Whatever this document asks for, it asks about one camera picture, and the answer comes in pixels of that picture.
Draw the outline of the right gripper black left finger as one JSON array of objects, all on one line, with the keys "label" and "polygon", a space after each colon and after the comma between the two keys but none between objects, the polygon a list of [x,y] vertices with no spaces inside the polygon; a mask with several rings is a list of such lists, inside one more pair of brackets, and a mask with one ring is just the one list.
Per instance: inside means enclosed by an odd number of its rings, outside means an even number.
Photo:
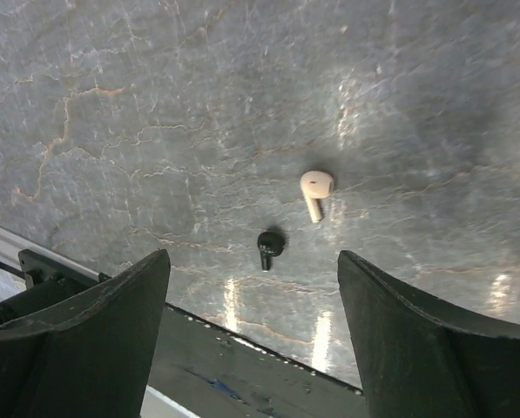
[{"label": "right gripper black left finger", "polygon": [[109,277],[18,254],[24,292],[0,302],[0,417],[137,417],[171,263],[158,250]]}]

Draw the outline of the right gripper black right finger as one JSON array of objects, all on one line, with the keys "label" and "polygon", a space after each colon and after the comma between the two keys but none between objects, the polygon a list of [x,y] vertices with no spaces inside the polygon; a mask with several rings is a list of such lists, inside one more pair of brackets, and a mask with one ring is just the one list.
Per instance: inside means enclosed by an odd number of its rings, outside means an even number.
[{"label": "right gripper black right finger", "polygon": [[342,251],[338,282],[372,417],[520,417],[520,325]]}]

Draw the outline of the black earbud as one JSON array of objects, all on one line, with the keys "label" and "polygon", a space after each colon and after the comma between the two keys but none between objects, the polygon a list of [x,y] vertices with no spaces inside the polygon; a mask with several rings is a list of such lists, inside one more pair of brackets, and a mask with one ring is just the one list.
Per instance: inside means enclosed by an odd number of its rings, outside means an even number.
[{"label": "black earbud", "polygon": [[272,266],[272,258],[282,254],[285,248],[285,238],[274,231],[265,231],[257,238],[257,247],[260,252],[260,262],[263,272],[268,272]]}]

